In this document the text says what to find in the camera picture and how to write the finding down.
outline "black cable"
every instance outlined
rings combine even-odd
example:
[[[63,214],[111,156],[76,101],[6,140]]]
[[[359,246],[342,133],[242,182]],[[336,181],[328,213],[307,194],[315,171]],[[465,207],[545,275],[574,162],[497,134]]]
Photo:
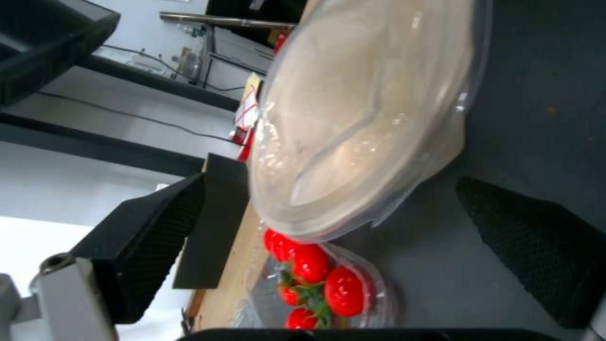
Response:
[[[124,111],[120,111],[120,110],[116,110],[116,109],[100,106],[99,104],[95,104],[95,103],[91,103],[91,102],[88,102],[88,101],[79,100],[77,98],[72,98],[72,97],[68,97],[68,96],[64,96],[64,95],[58,95],[56,93],[49,93],[49,92],[42,92],[42,91],[38,91],[37,93],[39,95],[43,95],[43,96],[47,96],[47,97],[59,98],[61,100],[66,100],[66,101],[71,101],[71,102],[76,102],[76,103],[84,104],[85,106],[95,107],[97,109],[101,109],[101,110],[105,110],[105,111],[108,111],[108,112],[117,113],[117,114],[124,115],[124,116],[139,118],[141,120],[146,120],[146,121],[149,121],[149,122],[158,123],[158,124],[161,124],[163,126],[177,128],[177,129],[183,130],[184,132],[190,133],[190,134],[198,136],[198,137],[214,138],[214,139],[217,139],[217,140],[233,143],[233,144],[235,144],[237,146],[241,146],[242,145],[241,143],[237,143],[237,142],[232,141],[232,140],[230,140],[228,138],[223,138],[223,137],[219,137],[219,136],[198,133],[198,132],[195,132],[193,130],[187,129],[185,127],[179,126],[177,124],[173,124],[173,123],[169,123],[169,122],[164,122],[164,121],[160,121],[160,120],[155,120],[153,118],[149,118],[149,117],[145,117],[145,116],[140,116],[140,115],[137,115],[137,114],[134,114],[134,113],[124,112]]]
[[[123,48],[123,47],[118,47],[118,46],[113,46],[113,45],[102,45],[102,46],[103,46],[103,47],[108,47],[108,48],[110,48],[110,49],[115,49],[115,50],[120,50],[120,51],[126,51],[126,52],[137,53],[137,54],[139,54],[139,55],[141,55],[141,56],[144,56],[144,57],[147,57],[147,58],[153,59],[153,60],[155,60],[155,61],[157,61],[157,62],[161,63],[162,65],[166,66],[166,67],[167,67],[169,70],[171,70],[172,72],[176,73],[177,75],[181,75],[181,76],[183,76],[183,77],[185,77],[185,78],[189,79],[190,81],[198,81],[196,78],[189,77],[188,75],[186,75],[186,74],[184,74],[184,73],[182,73],[182,72],[177,71],[176,69],[174,69],[173,67],[171,67],[170,65],[168,65],[167,63],[165,63],[163,60],[161,60],[160,58],[156,58],[156,57],[154,57],[154,56],[152,56],[152,55],[148,55],[148,54],[147,54],[147,53],[145,53],[145,52],[141,52],[141,51],[137,51],[137,50],[132,50],[132,49],[125,49],[125,48]],[[207,85],[208,87],[212,88],[212,89],[217,90],[217,91],[234,91],[234,90],[240,90],[240,89],[244,89],[244,88],[245,88],[245,87],[243,87],[243,86],[239,86],[239,87],[231,87],[231,88],[228,88],[228,89],[222,89],[222,88],[220,88],[220,87],[216,87],[216,86],[211,85],[211,84],[206,84],[206,85]]]

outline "plastic container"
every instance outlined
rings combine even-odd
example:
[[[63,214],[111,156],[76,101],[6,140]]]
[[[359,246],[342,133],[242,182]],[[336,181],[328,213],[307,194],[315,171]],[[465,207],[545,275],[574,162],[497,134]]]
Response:
[[[303,242],[378,225],[464,145],[491,1],[323,1],[262,91],[252,202]]]
[[[286,305],[278,296],[279,272],[285,268],[277,263],[263,247],[262,236],[265,228],[260,228],[257,236],[258,248],[253,264],[247,274],[246,287],[249,304],[256,313],[254,321],[261,328],[284,328],[284,323],[292,306]],[[364,307],[360,315],[345,319],[333,316],[331,328],[387,328],[395,324],[396,300],[377,269],[362,257],[340,248],[323,243],[319,245],[331,258],[332,267],[346,266],[361,280],[364,290]]]

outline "cherry tomato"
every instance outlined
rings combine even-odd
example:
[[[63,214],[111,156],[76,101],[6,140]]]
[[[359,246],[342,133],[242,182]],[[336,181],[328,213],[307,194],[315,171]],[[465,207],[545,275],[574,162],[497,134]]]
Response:
[[[263,246],[270,254],[273,253],[273,245],[275,244],[275,239],[278,233],[274,230],[267,229],[263,234]]]
[[[326,279],[324,297],[330,309],[337,315],[352,317],[362,312],[364,293],[362,282],[345,266],[338,266]]]
[[[285,327],[288,329],[313,329],[318,319],[313,316],[313,311],[305,308],[296,308],[286,318]]]
[[[299,244],[271,229],[265,231],[263,245],[273,258],[281,263],[289,261],[299,247]]]
[[[303,303],[299,297],[299,293],[284,283],[278,285],[278,295],[280,295],[280,298],[284,303],[291,306],[298,306]]]
[[[317,284],[328,276],[330,261],[318,245],[300,245],[293,257],[293,275],[306,284]]]
[[[287,262],[293,258],[295,256],[295,252],[301,246],[279,233],[276,234],[273,241],[272,254],[274,258],[281,263]]]

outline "black monitor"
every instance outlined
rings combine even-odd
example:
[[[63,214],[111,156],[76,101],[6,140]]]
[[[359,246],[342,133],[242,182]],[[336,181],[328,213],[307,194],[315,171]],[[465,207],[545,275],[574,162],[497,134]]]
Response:
[[[88,57],[120,15],[84,0],[4,1],[0,10],[0,108],[37,91]]]

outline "gray table surface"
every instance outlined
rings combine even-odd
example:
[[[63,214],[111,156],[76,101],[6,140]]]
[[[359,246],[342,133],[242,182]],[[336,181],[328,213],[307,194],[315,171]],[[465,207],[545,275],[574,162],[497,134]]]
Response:
[[[382,225],[335,242],[376,264],[408,328],[559,327],[483,244],[463,175],[563,204],[606,232],[606,2],[494,2],[483,85],[463,153]]]

